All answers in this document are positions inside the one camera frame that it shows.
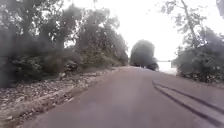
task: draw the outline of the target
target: asphalt road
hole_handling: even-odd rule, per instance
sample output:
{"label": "asphalt road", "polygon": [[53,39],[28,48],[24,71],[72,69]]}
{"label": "asphalt road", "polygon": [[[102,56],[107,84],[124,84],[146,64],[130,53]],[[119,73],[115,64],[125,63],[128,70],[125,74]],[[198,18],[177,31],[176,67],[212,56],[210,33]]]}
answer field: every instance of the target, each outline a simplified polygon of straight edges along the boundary
{"label": "asphalt road", "polygon": [[24,128],[216,128],[224,91],[147,69],[124,67]]}

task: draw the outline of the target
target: roadside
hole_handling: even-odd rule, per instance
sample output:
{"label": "roadside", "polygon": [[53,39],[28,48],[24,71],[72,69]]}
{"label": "roadside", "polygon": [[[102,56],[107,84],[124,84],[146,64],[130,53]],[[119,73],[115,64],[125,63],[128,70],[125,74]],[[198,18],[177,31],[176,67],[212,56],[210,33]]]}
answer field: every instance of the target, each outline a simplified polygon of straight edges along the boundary
{"label": "roadside", "polygon": [[63,79],[19,85],[0,90],[0,127],[12,128],[49,109],[68,102],[101,80],[101,76],[118,71],[105,69]]}
{"label": "roadside", "polygon": [[172,67],[170,62],[160,62],[158,64],[159,64],[159,67],[160,67],[159,72],[161,72],[161,73],[165,73],[167,75],[172,75],[172,76],[178,77],[179,79],[192,81],[194,83],[202,84],[202,85],[205,85],[205,86],[212,86],[212,87],[216,87],[216,88],[219,88],[219,89],[224,89],[224,83],[223,82],[216,81],[216,82],[213,82],[213,83],[204,83],[204,82],[199,82],[199,81],[195,81],[195,80],[188,79],[188,78],[183,78],[183,77],[180,77],[180,76],[177,75],[177,68]]}

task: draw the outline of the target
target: road curve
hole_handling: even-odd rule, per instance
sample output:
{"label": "road curve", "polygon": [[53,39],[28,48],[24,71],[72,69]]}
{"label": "road curve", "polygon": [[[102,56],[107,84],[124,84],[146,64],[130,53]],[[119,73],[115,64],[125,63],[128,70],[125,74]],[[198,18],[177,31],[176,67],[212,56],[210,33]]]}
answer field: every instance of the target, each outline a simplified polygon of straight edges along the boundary
{"label": "road curve", "polygon": [[24,128],[216,128],[224,91],[147,69],[124,67]]}

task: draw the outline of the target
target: paved road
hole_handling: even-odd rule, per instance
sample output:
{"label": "paved road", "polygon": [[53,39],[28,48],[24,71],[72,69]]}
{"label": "paved road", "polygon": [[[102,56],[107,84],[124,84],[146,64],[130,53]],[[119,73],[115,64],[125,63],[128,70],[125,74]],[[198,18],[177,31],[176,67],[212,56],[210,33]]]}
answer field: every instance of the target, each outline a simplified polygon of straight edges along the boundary
{"label": "paved road", "polygon": [[216,128],[224,124],[223,97],[223,90],[126,67],[23,127]]}

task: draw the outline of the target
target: sky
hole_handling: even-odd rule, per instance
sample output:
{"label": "sky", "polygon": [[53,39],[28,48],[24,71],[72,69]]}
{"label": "sky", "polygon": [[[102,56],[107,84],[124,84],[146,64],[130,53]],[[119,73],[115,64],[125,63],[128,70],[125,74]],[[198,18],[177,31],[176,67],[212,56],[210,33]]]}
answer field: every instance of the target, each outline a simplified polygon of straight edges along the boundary
{"label": "sky", "polygon": [[[79,7],[93,7],[93,0],[70,1]],[[204,12],[209,17],[206,24],[219,33],[224,30],[224,21],[219,16],[215,1],[185,0],[191,7],[197,7],[199,3],[201,6],[209,5]],[[172,60],[176,57],[175,52],[182,43],[183,35],[177,33],[170,17],[158,12],[158,8],[155,8],[158,2],[160,0],[98,0],[96,7],[109,8],[118,16],[118,31],[127,42],[129,55],[132,46],[138,40],[146,39],[155,45],[155,57],[158,60]]]}

